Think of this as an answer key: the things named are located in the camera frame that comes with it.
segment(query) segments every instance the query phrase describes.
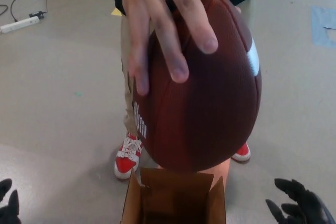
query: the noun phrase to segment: brown football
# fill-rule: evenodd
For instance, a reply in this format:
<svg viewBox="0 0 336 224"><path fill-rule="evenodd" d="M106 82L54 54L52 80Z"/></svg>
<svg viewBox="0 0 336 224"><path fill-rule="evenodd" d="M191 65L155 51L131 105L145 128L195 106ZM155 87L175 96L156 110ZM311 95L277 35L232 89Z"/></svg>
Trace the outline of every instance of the brown football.
<svg viewBox="0 0 336 224"><path fill-rule="evenodd" d="M202 53L179 12L173 14L190 75L172 81L155 32L149 43L150 92L134 84L139 137L160 166L198 172L231 158L249 138L261 96L258 53L251 33L229 0L201 0L218 39Z"/></svg>

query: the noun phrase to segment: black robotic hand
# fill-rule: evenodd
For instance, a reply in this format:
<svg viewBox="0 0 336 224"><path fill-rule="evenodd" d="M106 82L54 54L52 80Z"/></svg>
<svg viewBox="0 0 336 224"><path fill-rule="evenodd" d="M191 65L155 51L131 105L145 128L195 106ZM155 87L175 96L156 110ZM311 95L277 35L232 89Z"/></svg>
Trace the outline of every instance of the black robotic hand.
<svg viewBox="0 0 336 224"><path fill-rule="evenodd" d="M0 182L0 202L12 187L12 180L5 179ZM21 224L19 215L19 197L17 190L9 197L8 205L0 208L0 224Z"/></svg>
<svg viewBox="0 0 336 224"><path fill-rule="evenodd" d="M266 203L279 224L336 224L322 200L296 180L275 179L278 189L285 192L297 204L282 204L282 210L288 214L285 218L280 208L271 200Z"/></svg>

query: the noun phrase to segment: cardboard box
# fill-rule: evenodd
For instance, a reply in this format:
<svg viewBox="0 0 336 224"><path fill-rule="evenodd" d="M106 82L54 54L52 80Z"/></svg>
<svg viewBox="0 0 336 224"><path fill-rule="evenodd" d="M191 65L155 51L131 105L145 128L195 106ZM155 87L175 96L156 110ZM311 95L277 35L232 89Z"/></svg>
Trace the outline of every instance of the cardboard box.
<svg viewBox="0 0 336 224"><path fill-rule="evenodd" d="M130 178L121 224L226 224L222 178L210 190L211 174L142 168L140 177Z"/></svg>

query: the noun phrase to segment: red sneaker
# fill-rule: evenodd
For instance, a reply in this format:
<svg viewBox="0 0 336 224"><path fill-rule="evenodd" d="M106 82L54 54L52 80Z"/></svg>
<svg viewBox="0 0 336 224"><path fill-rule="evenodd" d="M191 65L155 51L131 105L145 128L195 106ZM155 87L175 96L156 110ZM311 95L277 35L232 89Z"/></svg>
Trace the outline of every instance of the red sneaker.
<svg viewBox="0 0 336 224"><path fill-rule="evenodd" d="M118 179L128 179L131 177L132 170L138 169L141 152L140 139L128 133L114 162L114 174Z"/></svg>
<svg viewBox="0 0 336 224"><path fill-rule="evenodd" d="M232 159L237 162L246 162L251 158L251 151L247 144L244 144L239 151L232 156Z"/></svg>

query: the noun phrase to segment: power strip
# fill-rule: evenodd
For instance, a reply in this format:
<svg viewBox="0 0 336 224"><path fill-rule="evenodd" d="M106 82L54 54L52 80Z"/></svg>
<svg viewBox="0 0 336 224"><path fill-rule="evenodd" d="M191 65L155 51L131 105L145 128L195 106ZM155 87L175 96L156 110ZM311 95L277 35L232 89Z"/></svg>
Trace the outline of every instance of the power strip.
<svg viewBox="0 0 336 224"><path fill-rule="evenodd" d="M15 31L15 30L27 27L27 26L31 26L33 24L37 24L39 22L40 22L40 19L38 17L36 17L36 16L35 17L31 17L31 18L26 18L24 20L20 20L20 21L15 22L15 23L11 23L11 24L8 24L8 25L0 26L0 31L3 34L6 34L6 33L10 32L10 31Z"/></svg>

